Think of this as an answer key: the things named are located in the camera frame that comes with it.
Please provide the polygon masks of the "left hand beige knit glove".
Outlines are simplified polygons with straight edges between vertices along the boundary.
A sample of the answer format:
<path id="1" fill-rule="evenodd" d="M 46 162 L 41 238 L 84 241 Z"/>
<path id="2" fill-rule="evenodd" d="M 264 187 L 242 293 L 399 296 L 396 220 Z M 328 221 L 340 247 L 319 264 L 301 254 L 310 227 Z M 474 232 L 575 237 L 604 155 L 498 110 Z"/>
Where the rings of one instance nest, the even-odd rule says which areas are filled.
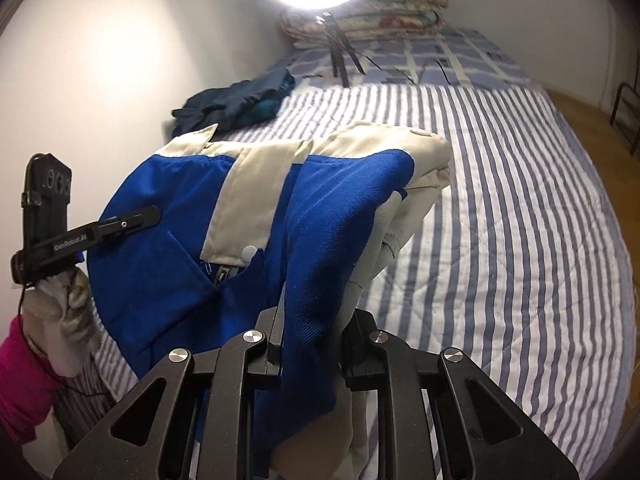
<path id="1" fill-rule="evenodd" d="M 22 315 L 28 342 L 58 376 L 77 376 L 100 348 L 89 280 L 77 266 L 25 292 Z"/>

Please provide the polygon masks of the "pink left sleeve forearm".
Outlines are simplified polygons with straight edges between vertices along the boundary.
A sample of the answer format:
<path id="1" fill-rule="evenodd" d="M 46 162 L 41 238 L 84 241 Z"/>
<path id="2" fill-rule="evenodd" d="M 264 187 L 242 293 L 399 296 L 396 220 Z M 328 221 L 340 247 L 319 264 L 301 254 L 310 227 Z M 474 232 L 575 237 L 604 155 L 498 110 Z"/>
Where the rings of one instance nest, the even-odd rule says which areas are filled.
<path id="1" fill-rule="evenodd" d="M 23 328 L 23 317 L 17 315 L 1 344 L 0 362 L 1 439 L 18 448 L 35 440 L 36 427 L 47 418 L 63 385 Z"/>

